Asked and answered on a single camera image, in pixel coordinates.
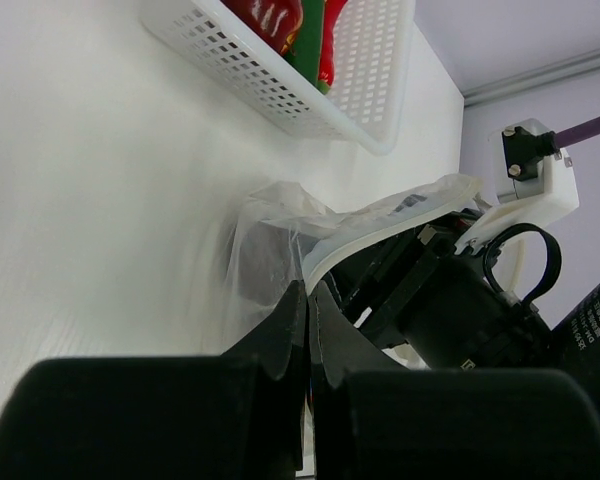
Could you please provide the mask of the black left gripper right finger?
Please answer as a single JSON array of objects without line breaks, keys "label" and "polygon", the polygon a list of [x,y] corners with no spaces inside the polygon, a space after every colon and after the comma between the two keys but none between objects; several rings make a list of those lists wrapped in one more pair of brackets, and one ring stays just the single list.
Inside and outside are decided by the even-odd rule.
[{"label": "black left gripper right finger", "polygon": [[547,369],[410,370],[308,299],[320,479],[600,479],[600,415]]}]

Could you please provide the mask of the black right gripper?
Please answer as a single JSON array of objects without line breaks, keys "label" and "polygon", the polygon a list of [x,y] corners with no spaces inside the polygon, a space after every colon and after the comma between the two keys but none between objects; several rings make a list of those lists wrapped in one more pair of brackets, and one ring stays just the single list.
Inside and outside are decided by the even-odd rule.
[{"label": "black right gripper", "polygon": [[[376,347],[408,344],[430,368],[541,365],[551,333],[533,302],[555,284],[555,239],[521,223],[484,247],[457,250],[479,217],[451,212],[334,266],[324,280],[341,313]],[[518,299],[493,269],[504,244],[525,233],[541,236],[547,258],[539,283]]]}]

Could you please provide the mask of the green fake cucumber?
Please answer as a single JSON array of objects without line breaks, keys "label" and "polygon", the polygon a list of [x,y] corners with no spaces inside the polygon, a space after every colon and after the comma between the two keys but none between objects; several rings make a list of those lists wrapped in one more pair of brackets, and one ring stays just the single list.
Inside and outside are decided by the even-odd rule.
[{"label": "green fake cucumber", "polygon": [[325,43],[326,1],[302,1],[303,23],[285,60],[320,93],[330,90],[331,74]]}]

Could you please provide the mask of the clear polka dot zip bag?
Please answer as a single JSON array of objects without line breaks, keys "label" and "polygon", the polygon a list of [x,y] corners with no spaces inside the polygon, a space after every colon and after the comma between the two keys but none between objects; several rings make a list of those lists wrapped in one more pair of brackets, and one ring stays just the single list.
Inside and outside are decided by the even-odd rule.
[{"label": "clear polka dot zip bag", "polygon": [[450,174],[433,183],[344,213],[330,209],[294,182],[275,182],[249,194],[243,200],[234,223],[228,251],[225,277],[227,303],[222,330],[225,343],[232,345],[240,340],[279,302],[274,306],[261,306],[243,298],[238,292],[232,260],[237,253],[238,242],[255,223],[286,228],[293,233],[293,251],[301,273],[294,281],[303,283],[306,291],[312,292],[324,276],[345,259],[460,209],[481,187],[482,182],[476,177]]}]

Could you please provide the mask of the white perforated plastic basket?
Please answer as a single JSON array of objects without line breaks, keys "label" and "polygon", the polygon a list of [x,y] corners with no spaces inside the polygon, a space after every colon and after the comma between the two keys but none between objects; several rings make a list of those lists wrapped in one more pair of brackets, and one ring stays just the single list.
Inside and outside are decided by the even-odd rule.
[{"label": "white perforated plastic basket", "polygon": [[335,80],[322,94],[219,1],[143,1],[144,27],[288,134],[395,147],[416,4],[350,1],[334,28]]}]

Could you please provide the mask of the red fake apple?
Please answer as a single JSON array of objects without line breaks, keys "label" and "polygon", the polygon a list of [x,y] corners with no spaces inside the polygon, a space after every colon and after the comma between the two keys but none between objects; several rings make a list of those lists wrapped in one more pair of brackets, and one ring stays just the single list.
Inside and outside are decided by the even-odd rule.
[{"label": "red fake apple", "polygon": [[303,23],[299,0],[223,0],[222,3],[281,55],[290,49]]}]

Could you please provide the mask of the dark maroon fake fruit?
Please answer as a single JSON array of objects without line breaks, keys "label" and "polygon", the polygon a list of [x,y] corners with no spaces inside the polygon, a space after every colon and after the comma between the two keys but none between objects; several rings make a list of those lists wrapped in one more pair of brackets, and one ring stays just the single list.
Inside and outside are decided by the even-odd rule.
[{"label": "dark maroon fake fruit", "polygon": [[286,228],[257,222],[238,242],[232,262],[239,294],[261,306],[274,306],[300,276],[293,251],[294,235]]}]

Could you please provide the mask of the red fake chili pepper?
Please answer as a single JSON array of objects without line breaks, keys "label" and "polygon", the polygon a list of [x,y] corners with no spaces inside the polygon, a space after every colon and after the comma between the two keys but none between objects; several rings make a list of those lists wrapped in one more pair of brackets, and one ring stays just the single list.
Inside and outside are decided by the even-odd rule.
[{"label": "red fake chili pepper", "polygon": [[334,30],[347,0],[326,0],[323,17],[322,47],[317,79],[318,90],[326,95],[335,80]]}]

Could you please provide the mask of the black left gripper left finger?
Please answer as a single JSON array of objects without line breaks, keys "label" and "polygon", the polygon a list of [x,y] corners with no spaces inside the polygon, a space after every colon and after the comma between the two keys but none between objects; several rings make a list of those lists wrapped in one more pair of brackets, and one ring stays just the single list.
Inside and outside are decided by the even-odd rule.
[{"label": "black left gripper left finger", "polygon": [[303,467],[304,285],[218,356],[57,358],[0,414],[0,479],[292,479]]}]

